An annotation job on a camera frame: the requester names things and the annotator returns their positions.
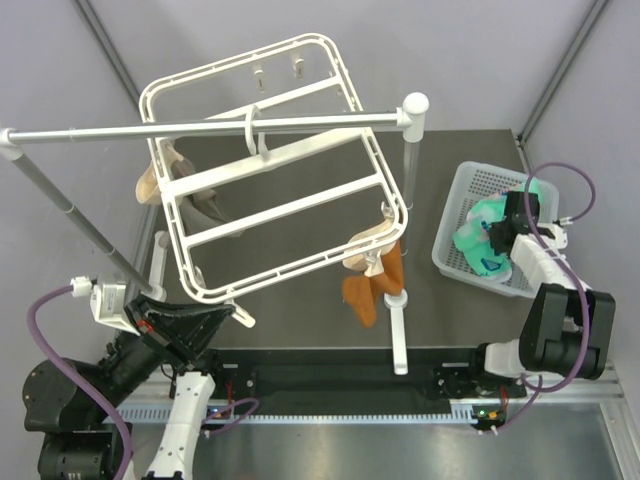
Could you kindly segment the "white square clip hanger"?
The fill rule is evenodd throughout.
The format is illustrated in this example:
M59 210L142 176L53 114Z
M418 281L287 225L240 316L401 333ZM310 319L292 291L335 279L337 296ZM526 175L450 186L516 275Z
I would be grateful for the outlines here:
M155 100L166 91L240 67L259 67L265 60L287 53L294 54L301 48L312 45L320 47L327 55L330 71L326 79L287 90L194 124L161 124L155 118L153 111ZM337 88L345 96L346 112L335 115L286 118L261 116L266 109L332 88ZM407 147L418 145L423 137L424 119L428 108L428 98L417 93L408 95L402 106L393 112L366 112L336 44L329 37L318 33L302 34L218 62L165 76L148 84L140 95L139 111L144 126L152 130L148 136L151 165L168 221L180 281L185 292L201 304L234 306L237 298L241 296L358 255L369 261L371 268L377 268L380 264L378 259L384 248L398 243L404 235L409 225L409 208L379 148L373 129L376 126L396 127L402 131ZM229 133L243 134L248 157L181 179L173 178L169 162L171 139ZM186 232L178 208L179 202L185 197L274 171L356 140L362 142L374 169L373 174L280 206L263 209L200 233ZM222 287L211 289L201 282L199 271L191 256L193 248L375 187L381 188L385 196L386 202L381 211L390 222L388 228L379 231L370 230L357 239L337 247Z

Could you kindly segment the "orange brown sock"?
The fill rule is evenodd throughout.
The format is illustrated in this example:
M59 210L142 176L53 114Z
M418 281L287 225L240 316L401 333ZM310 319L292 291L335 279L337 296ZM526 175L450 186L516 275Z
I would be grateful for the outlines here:
M404 288L401 246L396 243L380 260L383 268L381 273L371 277L364 274L348 276L341 286L343 300L366 328L373 327L376 322L379 297L384 294L398 296Z

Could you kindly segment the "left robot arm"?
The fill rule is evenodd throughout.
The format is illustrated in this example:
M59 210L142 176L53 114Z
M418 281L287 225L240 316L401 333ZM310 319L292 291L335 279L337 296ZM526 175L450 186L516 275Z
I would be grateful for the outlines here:
M146 479L190 479L210 397L227 374L209 344L235 309L229 304L171 304L137 296L124 308L119 333L96 364L64 359L36 321L44 299L32 305L27 325L45 361L25 380L24 427L44 441L38 459L43 479L131 479L131 427L117 408L157 369L168 364L175 383L169 418Z

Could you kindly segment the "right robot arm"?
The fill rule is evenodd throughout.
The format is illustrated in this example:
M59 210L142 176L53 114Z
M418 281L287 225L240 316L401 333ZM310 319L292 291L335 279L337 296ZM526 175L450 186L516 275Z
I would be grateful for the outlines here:
M510 191L503 218L489 226L490 246L508 255L535 297L518 338L476 348L466 380L481 396L504 379L537 372L596 380L606 366L615 300L577 277L561 253L566 231L558 222L540 223L539 212L536 194Z

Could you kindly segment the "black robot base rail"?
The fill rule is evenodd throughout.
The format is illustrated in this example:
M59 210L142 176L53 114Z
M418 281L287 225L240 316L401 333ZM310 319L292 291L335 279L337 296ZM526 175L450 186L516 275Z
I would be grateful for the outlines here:
M524 398L512 380L477 375L474 352L411 347L397 375L388 348L221 349L215 396L254 397L263 416L444 414L453 400Z

